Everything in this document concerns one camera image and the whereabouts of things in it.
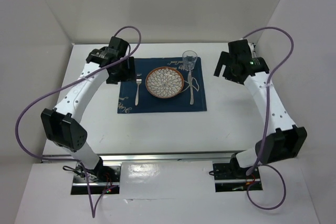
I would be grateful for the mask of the silver fork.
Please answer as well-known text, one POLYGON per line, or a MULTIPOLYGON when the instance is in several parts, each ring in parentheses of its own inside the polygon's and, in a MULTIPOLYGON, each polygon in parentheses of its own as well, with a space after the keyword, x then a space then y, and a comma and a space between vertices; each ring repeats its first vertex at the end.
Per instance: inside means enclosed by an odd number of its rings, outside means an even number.
POLYGON ((137 73, 136 74, 136 95, 135 95, 135 106, 138 106, 139 104, 139 89, 140 89, 140 84, 142 83, 142 74, 137 73))

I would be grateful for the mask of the blue fish placemat cloth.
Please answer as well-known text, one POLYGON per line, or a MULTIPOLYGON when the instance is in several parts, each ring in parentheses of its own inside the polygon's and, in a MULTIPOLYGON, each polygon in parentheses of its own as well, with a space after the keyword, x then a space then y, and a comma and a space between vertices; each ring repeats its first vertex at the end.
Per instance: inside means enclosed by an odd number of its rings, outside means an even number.
POLYGON ((192 71, 193 105, 190 105, 190 86, 187 81, 188 72, 183 69, 181 57, 138 58, 135 60, 135 69, 136 73, 141 74, 142 79, 139 89, 139 104, 135 105, 137 84, 135 82, 122 82, 117 113, 199 112, 207 110, 201 58, 197 59, 195 68, 192 71), (157 98, 149 93, 145 86, 146 77, 150 71, 158 67, 172 67, 182 74, 185 82, 181 93, 168 99, 157 98))

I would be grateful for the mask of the clear drinking glass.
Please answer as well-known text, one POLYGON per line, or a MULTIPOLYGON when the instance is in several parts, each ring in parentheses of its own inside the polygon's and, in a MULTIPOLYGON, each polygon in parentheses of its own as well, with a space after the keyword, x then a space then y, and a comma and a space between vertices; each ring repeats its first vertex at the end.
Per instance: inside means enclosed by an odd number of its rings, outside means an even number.
POLYGON ((182 54, 183 69, 185 71, 191 72, 197 62, 198 55, 192 50, 187 50, 182 54))

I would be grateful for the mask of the floral ceramic plate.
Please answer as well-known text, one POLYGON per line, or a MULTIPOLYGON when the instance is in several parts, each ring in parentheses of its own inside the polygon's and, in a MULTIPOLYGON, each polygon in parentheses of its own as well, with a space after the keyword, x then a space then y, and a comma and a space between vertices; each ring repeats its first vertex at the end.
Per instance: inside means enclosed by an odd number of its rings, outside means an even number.
POLYGON ((182 74, 171 67, 153 69, 146 77, 147 91, 156 98, 169 99, 182 92, 184 78, 182 74))

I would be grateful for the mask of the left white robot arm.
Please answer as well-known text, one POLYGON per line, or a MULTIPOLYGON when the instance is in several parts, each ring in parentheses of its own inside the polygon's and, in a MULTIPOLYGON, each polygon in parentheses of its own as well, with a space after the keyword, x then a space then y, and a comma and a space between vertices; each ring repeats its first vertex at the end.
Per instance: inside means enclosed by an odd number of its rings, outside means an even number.
POLYGON ((108 46, 91 51, 78 78, 80 82, 53 109, 44 109, 41 113, 47 139, 81 161, 85 176, 93 182, 114 172, 104 166, 102 158, 91 149, 87 143, 88 133, 80 122, 87 105, 104 82, 117 84, 135 79, 133 57, 109 66, 124 57, 129 47, 127 41, 113 36, 108 46))

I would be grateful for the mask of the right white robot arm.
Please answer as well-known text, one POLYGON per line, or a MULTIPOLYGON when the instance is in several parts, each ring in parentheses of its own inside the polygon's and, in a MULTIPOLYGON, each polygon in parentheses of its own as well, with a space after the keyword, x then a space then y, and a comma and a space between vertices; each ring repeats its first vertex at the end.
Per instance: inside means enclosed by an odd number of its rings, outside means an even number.
POLYGON ((231 156, 229 172, 235 178, 242 178, 254 164, 295 158, 307 138, 307 131, 289 116, 268 79, 270 70, 265 60, 252 56, 248 41, 229 42, 228 50, 221 53, 214 75, 219 76, 222 71, 226 80, 244 85, 267 125, 266 133, 254 147, 231 156))

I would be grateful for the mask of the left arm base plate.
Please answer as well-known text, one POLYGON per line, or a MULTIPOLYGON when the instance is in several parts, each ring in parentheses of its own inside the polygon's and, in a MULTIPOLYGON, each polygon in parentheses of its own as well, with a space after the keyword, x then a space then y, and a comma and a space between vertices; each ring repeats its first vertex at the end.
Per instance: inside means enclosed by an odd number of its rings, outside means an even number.
POLYGON ((99 195, 103 190, 107 190, 106 194, 116 195, 120 192, 120 175, 121 164, 114 164, 110 166, 113 170, 113 175, 110 178, 105 175, 103 180, 88 173, 88 179, 85 178, 82 167, 77 164, 75 168, 70 166, 63 166, 62 169, 73 173, 71 195, 87 195, 87 181, 90 185, 90 190, 93 195, 99 195))

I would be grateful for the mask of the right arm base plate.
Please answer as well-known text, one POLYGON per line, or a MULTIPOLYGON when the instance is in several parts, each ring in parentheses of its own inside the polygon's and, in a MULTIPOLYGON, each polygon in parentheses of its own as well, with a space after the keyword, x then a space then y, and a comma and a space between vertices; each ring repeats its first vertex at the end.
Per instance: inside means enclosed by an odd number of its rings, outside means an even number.
POLYGON ((246 175, 246 170, 243 168, 233 171, 229 163, 214 163, 208 174, 214 178, 217 193, 246 191, 248 186, 251 186, 250 190, 263 190, 259 170, 256 168, 249 176, 246 175))

